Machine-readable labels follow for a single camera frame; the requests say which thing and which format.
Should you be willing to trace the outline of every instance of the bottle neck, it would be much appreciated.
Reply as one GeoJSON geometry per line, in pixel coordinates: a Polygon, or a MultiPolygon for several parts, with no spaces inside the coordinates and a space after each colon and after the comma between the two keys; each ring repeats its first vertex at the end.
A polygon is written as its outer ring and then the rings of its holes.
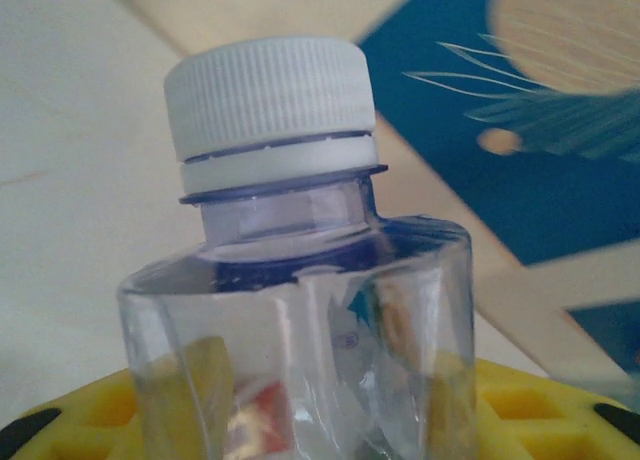
{"type": "Polygon", "coordinates": [[[377,218],[371,179],[279,189],[201,204],[209,247],[366,228],[377,218]]]}

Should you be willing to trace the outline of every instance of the plastic bottle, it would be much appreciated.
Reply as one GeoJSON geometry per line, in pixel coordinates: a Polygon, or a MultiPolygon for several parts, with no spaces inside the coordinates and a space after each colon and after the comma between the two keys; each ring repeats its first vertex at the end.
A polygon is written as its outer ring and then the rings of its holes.
{"type": "Polygon", "coordinates": [[[469,235],[377,214],[360,49],[225,46],[165,93],[206,242],[119,289],[149,458],[475,458],[469,235]]]}

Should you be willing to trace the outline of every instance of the white wall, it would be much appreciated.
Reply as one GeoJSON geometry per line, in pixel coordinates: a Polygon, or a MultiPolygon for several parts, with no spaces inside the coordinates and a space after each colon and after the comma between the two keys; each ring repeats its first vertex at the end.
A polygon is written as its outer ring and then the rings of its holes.
{"type": "Polygon", "coordinates": [[[0,424],[125,365],[114,290],[200,241],[162,80],[113,0],[0,0],[0,424]]]}

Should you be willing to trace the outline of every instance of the blue surface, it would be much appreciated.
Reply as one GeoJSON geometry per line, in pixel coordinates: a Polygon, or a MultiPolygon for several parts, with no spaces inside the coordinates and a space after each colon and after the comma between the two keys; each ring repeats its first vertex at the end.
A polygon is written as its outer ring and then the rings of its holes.
{"type": "Polygon", "coordinates": [[[640,300],[573,309],[569,314],[620,368],[640,374],[640,300]]]}
{"type": "Polygon", "coordinates": [[[640,90],[531,81],[493,43],[488,1],[409,0],[364,38],[378,110],[525,265],[640,237],[640,90]],[[488,128],[523,152],[480,148],[488,128]]]}

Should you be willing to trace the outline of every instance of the bottle cap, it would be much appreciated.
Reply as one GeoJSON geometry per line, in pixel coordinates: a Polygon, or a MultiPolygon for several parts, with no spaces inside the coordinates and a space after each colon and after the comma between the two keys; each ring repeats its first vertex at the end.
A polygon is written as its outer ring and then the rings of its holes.
{"type": "Polygon", "coordinates": [[[367,62],[344,40],[215,48],[178,64],[165,96],[187,195],[378,164],[367,62]]]}

